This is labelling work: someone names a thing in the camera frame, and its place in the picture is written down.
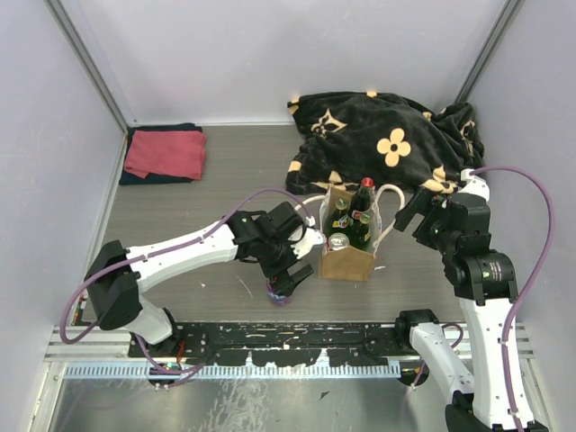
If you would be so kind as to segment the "glass cola bottle red cap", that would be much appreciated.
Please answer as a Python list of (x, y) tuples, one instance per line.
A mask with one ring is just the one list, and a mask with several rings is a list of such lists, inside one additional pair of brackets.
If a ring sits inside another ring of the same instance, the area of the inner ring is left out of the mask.
[(353, 221), (359, 221), (361, 216), (371, 209), (374, 200), (374, 180), (364, 177), (354, 196), (352, 197), (349, 216)]

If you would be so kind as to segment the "green bottle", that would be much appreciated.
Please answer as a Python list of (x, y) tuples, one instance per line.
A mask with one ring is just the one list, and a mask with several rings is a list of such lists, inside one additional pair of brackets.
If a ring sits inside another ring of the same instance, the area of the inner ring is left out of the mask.
[(348, 239), (351, 247), (358, 250), (368, 249), (371, 238), (371, 218), (371, 213), (367, 211), (360, 213), (356, 219), (350, 219)]
[(344, 233), (348, 226), (348, 206), (349, 200), (338, 198), (335, 202), (334, 210), (325, 219), (323, 233), (328, 239), (335, 233)]

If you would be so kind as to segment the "purple soda can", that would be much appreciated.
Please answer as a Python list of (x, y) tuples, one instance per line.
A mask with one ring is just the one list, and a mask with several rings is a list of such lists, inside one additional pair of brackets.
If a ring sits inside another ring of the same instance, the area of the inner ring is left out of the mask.
[[(268, 280), (266, 281), (267, 293), (268, 293)], [(285, 304), (287, 304), (287, 303), (290, 301), (290, 298), (291, 298), (291, 296), (292, 296), (292, 294), (293, 294), (293, 288), (289, 288), (289, 287), (288, 287), (287, 293), (288, 293), (288, 296), (287, 296), (287, 297), (272, 297), (269, 293), (268, 293), (268, 295), (269, 295), (269, 297), (271, 298), (271, 301), (272, 301), (273, 303), (278, 304), (278, 305), (285, 305)]]

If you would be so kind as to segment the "burlap canvas cat-print bag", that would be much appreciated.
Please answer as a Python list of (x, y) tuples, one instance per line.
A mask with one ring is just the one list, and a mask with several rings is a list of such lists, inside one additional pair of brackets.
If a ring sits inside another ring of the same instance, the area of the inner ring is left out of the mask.
[(378, 249), (383, 239), (392, 231), (395, 222), (395, 219), (391, 219), (391, 222), (385, 225), (380, 214), (379, 200), (387, 192), (397, 194), (399, 210), (405, 206), (405, 195), (396, 185), (385, 184), (375, 192), (371, 192), (373, 220), (370, 222), (372, 237), (369, 240), (368, 250), (362, 251), (352, 246), (333, 250), (329, 245), (329, 235), (325, 234), (325, 245), (319, 259), (319, 277), (354, 282), (365, 282), (369, 279), (374, 270)]

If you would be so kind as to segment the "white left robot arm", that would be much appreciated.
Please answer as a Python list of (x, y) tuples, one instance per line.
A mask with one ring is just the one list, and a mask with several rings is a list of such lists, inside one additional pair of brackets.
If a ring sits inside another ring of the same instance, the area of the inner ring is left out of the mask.
[(154, 356), (171, 356), (183, 336), (172, 314), (149, 302), (155, 286), (195, 269), (230, 261), (260, 266), (267, 289), (283, 301), (313, 270), (289, 270), (325, 238), (313, 217), (303, 218), (289, 202), (271, 211), (234, 211), (205, 229), (142, 247), (118, 240), (102, 246), (85, 281), (102, 330), (125, 328)]

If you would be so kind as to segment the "red cola can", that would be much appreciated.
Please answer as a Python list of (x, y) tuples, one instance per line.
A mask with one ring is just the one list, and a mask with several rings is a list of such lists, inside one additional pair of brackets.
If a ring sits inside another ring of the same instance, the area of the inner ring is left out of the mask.
[(343, 232), (335, 232), (328, 237), (328, 251), (339, 251), (349, 246), (350, 240)]

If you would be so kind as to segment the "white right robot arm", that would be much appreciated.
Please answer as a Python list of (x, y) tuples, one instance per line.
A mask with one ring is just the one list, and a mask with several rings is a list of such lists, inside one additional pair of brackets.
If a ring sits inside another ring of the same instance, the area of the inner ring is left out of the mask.
[(515, 269), (509, 257), (491, 248), (491, 209), (485, 195), (441, 195), (421, 187), (397, 212), (403, 231), (415, 215), (422, 221), (416, 241), (438, 251), (445, 277), (463, 311), (472, 351), (468, 369), (446, 341), (431, 310), (403, 310), (395, 320), (396, 347), (418, 353), (445, 396), (450, 431), (545, 431), (524, 391), (515, 321)]

